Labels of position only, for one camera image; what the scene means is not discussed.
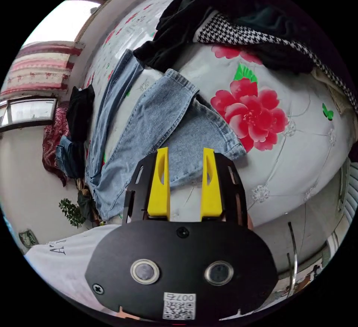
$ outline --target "white t-shirt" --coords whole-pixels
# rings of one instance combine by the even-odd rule
[[[85,272],[97,244],[118,226],[99,226],[45,245],[35,245],[25,258],[42,279],[64,295],[97,311],[116,315],[94,297]]]

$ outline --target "houndstooth fabric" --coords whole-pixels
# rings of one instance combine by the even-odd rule
[[[245,26],[234,26],[220,13],[215,14],[204,26],[197,31],[197,41],[200,43],[222,43],[230,45],[249,45],[257,43],[276,43],[290,45],[295,50],[307,55],[328,78],[342,88],[355,112],[358,114],[358,104],[352,92],[347,89],[342,80],[337,77],[320,59],[306,46],[297,41],[288,41],[272,35],[255,31]]]

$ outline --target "red blanket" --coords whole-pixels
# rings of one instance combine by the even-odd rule
[[[63,186],[66,186],[67,177],[57,166],[56,146],[60,143],[62,135],[69,135],[66,119],[67,108],[68,102],[62,102],[58,105],[54,116],[54,123],[44,128],[44,139],[42,143],[43,166],[48,172],[56,174],[61,179]]]

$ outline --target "window frame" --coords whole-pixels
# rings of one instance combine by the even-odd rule
[[[51,114],[48,119],[40,118],[40,119],[24,120],[24,121],[15,122],[15,123],[12,122],[12,116],[11,116],[11,106],[12,105],[14,105],[16,103],[20,103],[20,102],[33,102],[33,101],[42,101],[42,100],[51,100],[52,101]],[[5,101],[6,101],[6,110],[0,120],[0,133],[4,133],[4,132],[14,130],[14,129],[28,128],[28,127],[39,127],[39,126],[53,124],[55,111],[57,108],[57,102],[58,102],[58,99],[55,96],[27,96],[27,97],[9,99],[9,100],[5,100]],[[11,121],[11,123],[1,126],[1,123],[2,123],[5,115],[7,115],[8,121]]]

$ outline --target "green butterfly print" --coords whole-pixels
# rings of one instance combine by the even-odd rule
[[[257,82],[257,78],[254,73],[248,69],[246,66],[239,64],[238,69],[236,71],[234,81],[242,80],[243,78],[249,79],[251,82]]]
[[[333,111],[332,110],[328,110],[327,107],[324,105],[324,103],[322,103],[322,109],[323,109],[323,114],[324,116],[331,121],[333,119]]]

